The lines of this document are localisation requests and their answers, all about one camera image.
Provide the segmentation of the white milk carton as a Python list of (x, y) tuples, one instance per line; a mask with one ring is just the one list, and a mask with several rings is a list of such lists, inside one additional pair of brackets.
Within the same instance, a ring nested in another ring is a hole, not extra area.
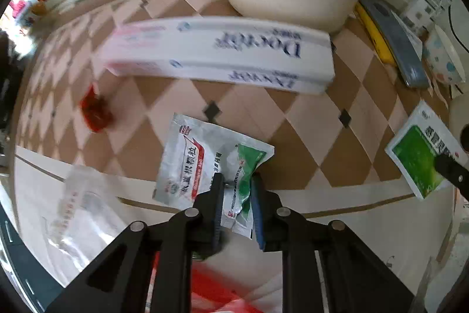
[(417, 36), (421, 36), (448, 10), (454, 0), (412, 0), (401, 12), (400, 18)]

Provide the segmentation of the colourful fridge magnets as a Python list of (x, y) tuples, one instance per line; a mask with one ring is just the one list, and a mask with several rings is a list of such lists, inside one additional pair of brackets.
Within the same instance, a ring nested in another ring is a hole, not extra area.
[(19, 26), (29, 27), (48, 13), (48, 0), (11, 0), (12, 17)]

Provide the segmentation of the small red wrapper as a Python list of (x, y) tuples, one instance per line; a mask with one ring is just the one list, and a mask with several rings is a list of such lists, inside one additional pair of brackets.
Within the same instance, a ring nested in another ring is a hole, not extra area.
[(93, 133), (99, 133), (109, 127), (113, 114), (108, 108), (106, 99), (96, 93), (94, 85), (90, 85), (79, 103), (84, 122)]

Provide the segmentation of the checkered tablecloth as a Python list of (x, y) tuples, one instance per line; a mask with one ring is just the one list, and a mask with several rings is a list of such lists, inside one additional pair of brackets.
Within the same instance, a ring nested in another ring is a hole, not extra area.
[(18, 121), (21, 239), (47, 312), (411, 312), (467, 155), (432, 65), (412, 89), (363, 24), (228, 0), (101, 0), (41, 45)]

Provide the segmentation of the white toothpaste box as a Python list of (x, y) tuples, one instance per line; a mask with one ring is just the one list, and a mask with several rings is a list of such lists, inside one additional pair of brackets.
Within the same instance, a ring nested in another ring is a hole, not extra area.
[(172, 17), (117, 27), (98, 51), (116, 76), (243, 83), (321, 94), (335, 78), (330, 36), (244, 17)]

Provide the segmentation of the white dotted bowl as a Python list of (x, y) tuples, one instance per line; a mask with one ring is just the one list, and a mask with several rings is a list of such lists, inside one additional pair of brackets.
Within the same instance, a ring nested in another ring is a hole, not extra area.
[(429, 32), (423, 46), (423, 58), (437, 81), (446, 85), (466, 82), (459, 55), (448, 35), (438, 25)]

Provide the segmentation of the clear plastic bag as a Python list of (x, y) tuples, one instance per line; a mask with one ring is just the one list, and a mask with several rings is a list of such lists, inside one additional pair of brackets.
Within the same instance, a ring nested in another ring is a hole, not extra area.
[(104, 174), (81, 165), (73, 167), (64, 181), (56, 213), (45, 223), (54, 267), (80, 273), (128, 224)]

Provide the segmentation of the red wet wipes packet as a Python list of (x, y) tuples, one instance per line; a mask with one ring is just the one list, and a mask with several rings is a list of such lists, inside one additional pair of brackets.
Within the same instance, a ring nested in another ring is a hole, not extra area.
[(261, 312), (261, 310), (245, 301), (236, 292), (229, 290), (204, 271), (201, 271), (200, 266), (197, 265), (200, 261), (197, 253), (193, 253), (192, 258), (190, 312)]

